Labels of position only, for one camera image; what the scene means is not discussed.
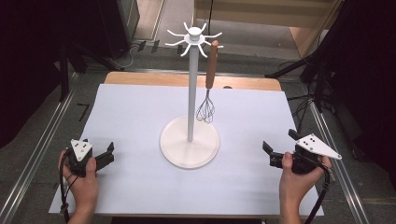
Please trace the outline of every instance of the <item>hand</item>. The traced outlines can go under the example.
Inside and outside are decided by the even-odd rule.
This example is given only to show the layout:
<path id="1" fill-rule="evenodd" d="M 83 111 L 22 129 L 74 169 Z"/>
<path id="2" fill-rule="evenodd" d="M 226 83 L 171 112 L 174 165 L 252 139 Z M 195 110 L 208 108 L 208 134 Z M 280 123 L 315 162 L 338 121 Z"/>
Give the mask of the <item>hand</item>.
<path id="1" fill-rule="evenodd" d="M 332 168 L 329 158 L 321 157 L 320 161 Z M 286 152 L 282 159 L 283 173 L 279 182 L 280 223 L 300 223 L 300 202 L 323 175 L 323 170 L 319 167 L 309 174 L 297 175 L 291 170 L 292 165 L 293 157 Z"/>
<path id="2" fill-rule="evenodd" d="M 64 150 L 61 153 L 58 167 L 61 166 L 61 160 L 65 152 Z M 76 202 L 76 211 L 69 223 L 91 223 L 99 194 L 99 185 L 95 171 L 96 159 L 90 158 L 86 165 L 86 176 L 79 177 L 72 185 L 71 191 Z M 69 186 L 77 178 L 75 175 L 72 175 L 66 163 L 64 164 L 63 175 L 67 179 Z"/>

